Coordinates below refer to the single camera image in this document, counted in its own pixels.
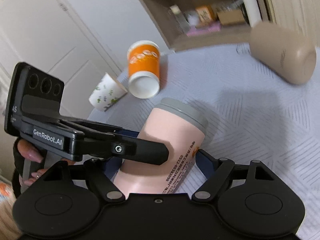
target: paper cup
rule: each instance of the paper cup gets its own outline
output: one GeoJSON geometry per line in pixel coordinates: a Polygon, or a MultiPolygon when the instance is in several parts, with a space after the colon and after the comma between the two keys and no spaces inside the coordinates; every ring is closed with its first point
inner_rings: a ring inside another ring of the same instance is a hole
{"type": "Polygon", "coordinates": [[[96,109],[107,111],[126,93],[127,90],[125,87],[118,80],[106,73],[89,97],[89,102],[96,109]]]}
{"type": "Polygon", "coordinates": [[[160,89],[160,52],[152,41],[137,41],[128,50],[128,90],[137,98],[151,98],[160,89]]]}

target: brown tumbler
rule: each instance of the brown tumbler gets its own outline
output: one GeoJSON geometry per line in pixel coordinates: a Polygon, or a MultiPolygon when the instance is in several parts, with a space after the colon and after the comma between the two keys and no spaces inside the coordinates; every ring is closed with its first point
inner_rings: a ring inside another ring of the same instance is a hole
{"type": "Polygon", "coordinates": [[[251,55],[292,84],[304,84],[316,67],[316,48],[310,39],[270,22],[252,28],[251,55]]]}

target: door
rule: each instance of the door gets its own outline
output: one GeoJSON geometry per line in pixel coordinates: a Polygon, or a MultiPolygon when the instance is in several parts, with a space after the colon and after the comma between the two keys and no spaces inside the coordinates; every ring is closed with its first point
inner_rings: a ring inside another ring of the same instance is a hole
{"type": "Polygon", "coordinates": [[[101,77],[119,69],[110,67],[66,10],[57,0],[0,0],[0,41],[6,46],[0,63],[9,75],[13,62],[25,61],[63,80],[60,113],[87,118],[93,109],[88,98],[101,77]]]}

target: white patterned tablecloth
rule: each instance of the white patterned tablecloth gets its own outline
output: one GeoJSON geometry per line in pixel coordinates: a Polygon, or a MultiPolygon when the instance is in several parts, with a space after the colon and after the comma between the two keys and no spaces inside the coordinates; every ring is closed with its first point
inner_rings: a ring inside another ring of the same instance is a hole
{"type": "MultiPolygon", "coordinates": [[[[303,240],[320,239],[320,49],[311,80],[284,82],[250,56],[248,44],[207,47],[161,60],[161,90],[143,100],[128,94],[90,120],[140,131],[154,105],[178,99],[209,121],[202,148],[238,164],[263,161],[303,200],[303,240]]],[[[127,85],[127,72],[119,76],[127,85]]],[[[194,166],[177,192],[191,195],[205,181],[194,166]]]]}

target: orange paper cup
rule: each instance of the orange paper cup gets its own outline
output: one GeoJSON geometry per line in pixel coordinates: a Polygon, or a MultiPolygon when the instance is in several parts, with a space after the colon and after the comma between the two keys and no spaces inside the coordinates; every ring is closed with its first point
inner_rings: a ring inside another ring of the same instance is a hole
{"type": "Polygon", "coordinates": [[[137,98],[151,98],[160,89],[160,52],[152,41],[137,41],[128,49],[129,92],[137,98]]]}

